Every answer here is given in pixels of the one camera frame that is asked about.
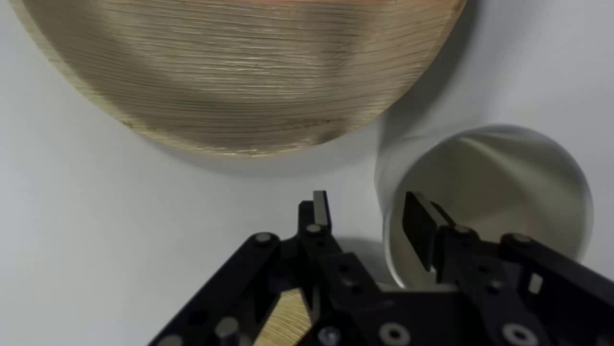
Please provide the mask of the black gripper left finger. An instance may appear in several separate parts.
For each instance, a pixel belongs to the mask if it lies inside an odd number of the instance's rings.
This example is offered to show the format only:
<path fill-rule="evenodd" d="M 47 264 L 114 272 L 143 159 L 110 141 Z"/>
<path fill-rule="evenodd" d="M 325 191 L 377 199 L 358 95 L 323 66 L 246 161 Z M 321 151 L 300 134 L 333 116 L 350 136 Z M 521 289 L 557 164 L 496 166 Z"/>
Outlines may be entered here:
<path fill-rule="evenodd" d="M 338 314 L 377 320 L 383 291 L 356 251 L 344 249 L 333 228 L 329 195 L 315 189 L 300 203 L 302 287 L 313 320 Z"/>

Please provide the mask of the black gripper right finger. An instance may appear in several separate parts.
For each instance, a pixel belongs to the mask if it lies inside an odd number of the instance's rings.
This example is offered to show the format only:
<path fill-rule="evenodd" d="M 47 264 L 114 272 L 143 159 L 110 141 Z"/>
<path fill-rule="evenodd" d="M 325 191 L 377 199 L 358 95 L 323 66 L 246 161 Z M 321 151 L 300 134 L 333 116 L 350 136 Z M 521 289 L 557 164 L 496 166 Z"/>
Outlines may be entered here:
<path fill-rule="evenodd" d="M 500 245 L 480 237 L 475 228 L 455 222 L 427 195 L 406 193 L 402 232 L 430 274 L 427 284 L 411 287 L 419 299 L 442 295 L 494 301 L 511 291 Z"/>

